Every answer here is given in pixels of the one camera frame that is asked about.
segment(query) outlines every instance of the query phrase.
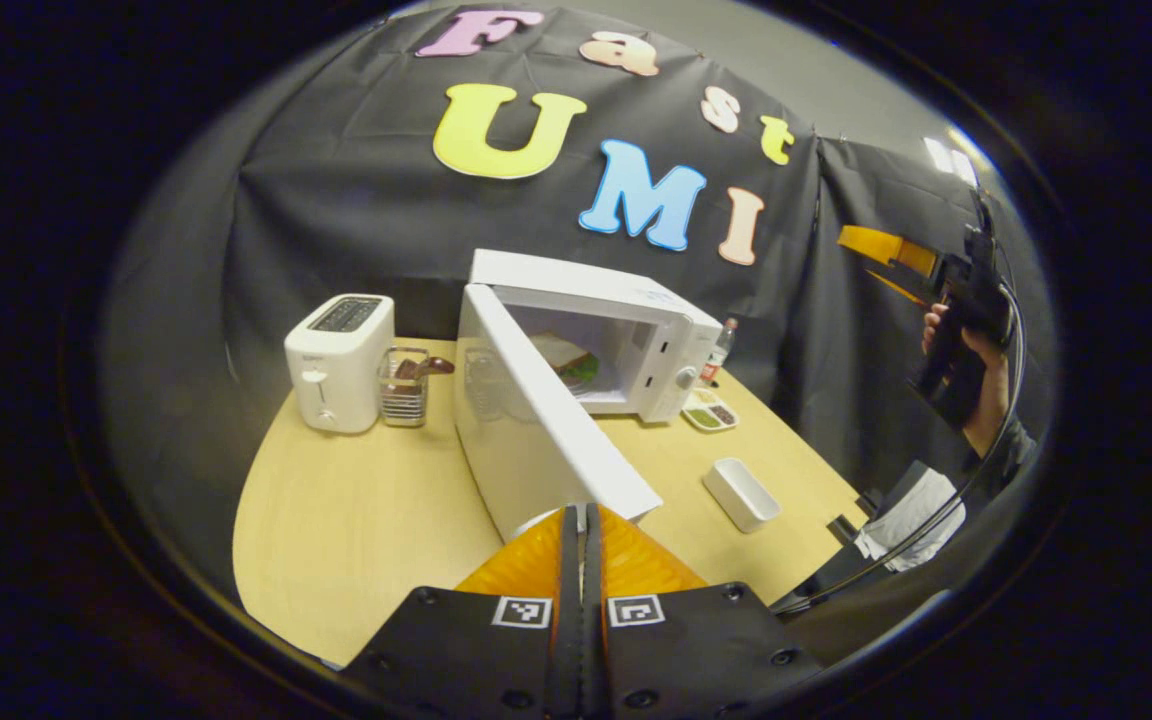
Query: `table surface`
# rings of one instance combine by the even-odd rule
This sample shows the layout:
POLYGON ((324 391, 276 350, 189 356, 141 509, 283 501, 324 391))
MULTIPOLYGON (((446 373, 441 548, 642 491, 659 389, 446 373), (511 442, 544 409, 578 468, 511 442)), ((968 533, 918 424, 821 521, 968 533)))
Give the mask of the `table surface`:
MULTIPOLYGON (((452 359, 452 341, 397 338, 452 359)), ((827 525, 865 515, 856 492, 735 378, 713 392, 740 417, 704 433, 684 418, 645 425, 594 418, 664 500, 639 528, 708 583, 742 579, 778 600, 840 548, 827 525), (740 457, 781 503, 741 533, 703 486, 722 457, 740 457)), ((311 655, 339 665, 416 585, 454 588, 502 547, 452 423, 454 376, 431 376, 424 427, 377 420, 357 435, 301 420, 296 396, 280 407, 256 454, 234 521, 234 577, 248 614, 311 655)))

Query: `white cloth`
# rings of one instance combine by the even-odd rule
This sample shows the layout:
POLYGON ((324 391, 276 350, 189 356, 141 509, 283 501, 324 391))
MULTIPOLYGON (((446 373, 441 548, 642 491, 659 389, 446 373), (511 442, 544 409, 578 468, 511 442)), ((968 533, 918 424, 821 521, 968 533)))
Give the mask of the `white cloth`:
MULTIPOLYGON (((887 555, 887 551, 896 547, 905 538, 923 524, 923 521, 931 518, 934 511, 940 510, 945 501, 954 497, 954 484, 945 475, 937 470, 929 469, 923 477, 914 484, 905 497, 887 510, 881 518, 870 521, 856 535, 856 548, 861 554, 870 560, 877 560, 887 555)), ((887 569, 895 573, 909 570, 923 562, 927 562, 943 544, 950 539, 968 511, 963 509, 963 502, 957 502, 954 510, 950 510, 947 518, 941 520, 929 532, 911 544, 905 552, 900 553, 887 562, 887 569)))

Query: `blue letter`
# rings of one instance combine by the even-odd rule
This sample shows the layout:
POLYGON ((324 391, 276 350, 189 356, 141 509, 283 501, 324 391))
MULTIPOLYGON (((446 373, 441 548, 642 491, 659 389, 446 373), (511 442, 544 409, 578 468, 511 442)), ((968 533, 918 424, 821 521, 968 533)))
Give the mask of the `blue letter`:
POLYGON ((639 236, 649 220, 657 222, 647 229, 647 242, 666 250, 685 250, 687 220, 696 194, 705 187, 705 176, 677 165, 662 181, 652 184, 649 157, 637 145, 624 141, 604 141, 607 169, 598 185, 594 206, 579 214, 582 228, 591 232, 620 232, 621 220, 616 207, 626 205, 626 230, 630 237, 639 236))

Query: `person's arm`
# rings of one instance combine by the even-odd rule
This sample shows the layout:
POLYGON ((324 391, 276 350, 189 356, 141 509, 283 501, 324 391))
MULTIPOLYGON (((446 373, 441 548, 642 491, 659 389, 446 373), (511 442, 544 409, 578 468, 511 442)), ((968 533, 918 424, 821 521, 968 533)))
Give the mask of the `person's arm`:
MULTIPOLYGON (((932 305, 931 313, 923 316, 924 353, 932 346, 932 338, 937 336, 937 327, 941 324, 941 314, 946 310, 948 306, 937 304, 932 305)), ((1001 432, 1002 438, 998 441, 998 450, 990 458, 988 465, 979 470, 988 478, 988 495, 994 497, 1015 477, 1021 462, 1024 462, 1030 452, 1033 450, 1034 441, 1015 415, 1011 416, 1010 423, 1007 423, 1007 427, 1002 427, 1002 420, 1007 416, 1007 402, 1010 401, 1005 350, 990 342, 985 336, 967 328, 963 328, 963 342, 972 348, 972 351, 979 355, 982 363, 984 363, 980 397, 972 415, 963 425, 963 434, 975 450, 975 456, 968 461, 964 470, 972 470, 973 465, 979 464, 980 458, 990 450, 995 434, 1001 432)))

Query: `sandwich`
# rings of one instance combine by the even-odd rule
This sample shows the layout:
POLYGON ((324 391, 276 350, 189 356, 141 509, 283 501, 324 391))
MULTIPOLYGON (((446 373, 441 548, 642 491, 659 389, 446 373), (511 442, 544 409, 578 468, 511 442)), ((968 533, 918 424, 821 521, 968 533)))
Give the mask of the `sandwich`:
POLYGON ((598 357, 586 351, 584 347, 548 332, 535 334, 526 340, 536 346, 545 363, 553 367, 554 373, 558 373, 558 378, 567 387, 593 381, 594 376, 598 376, 598 357))

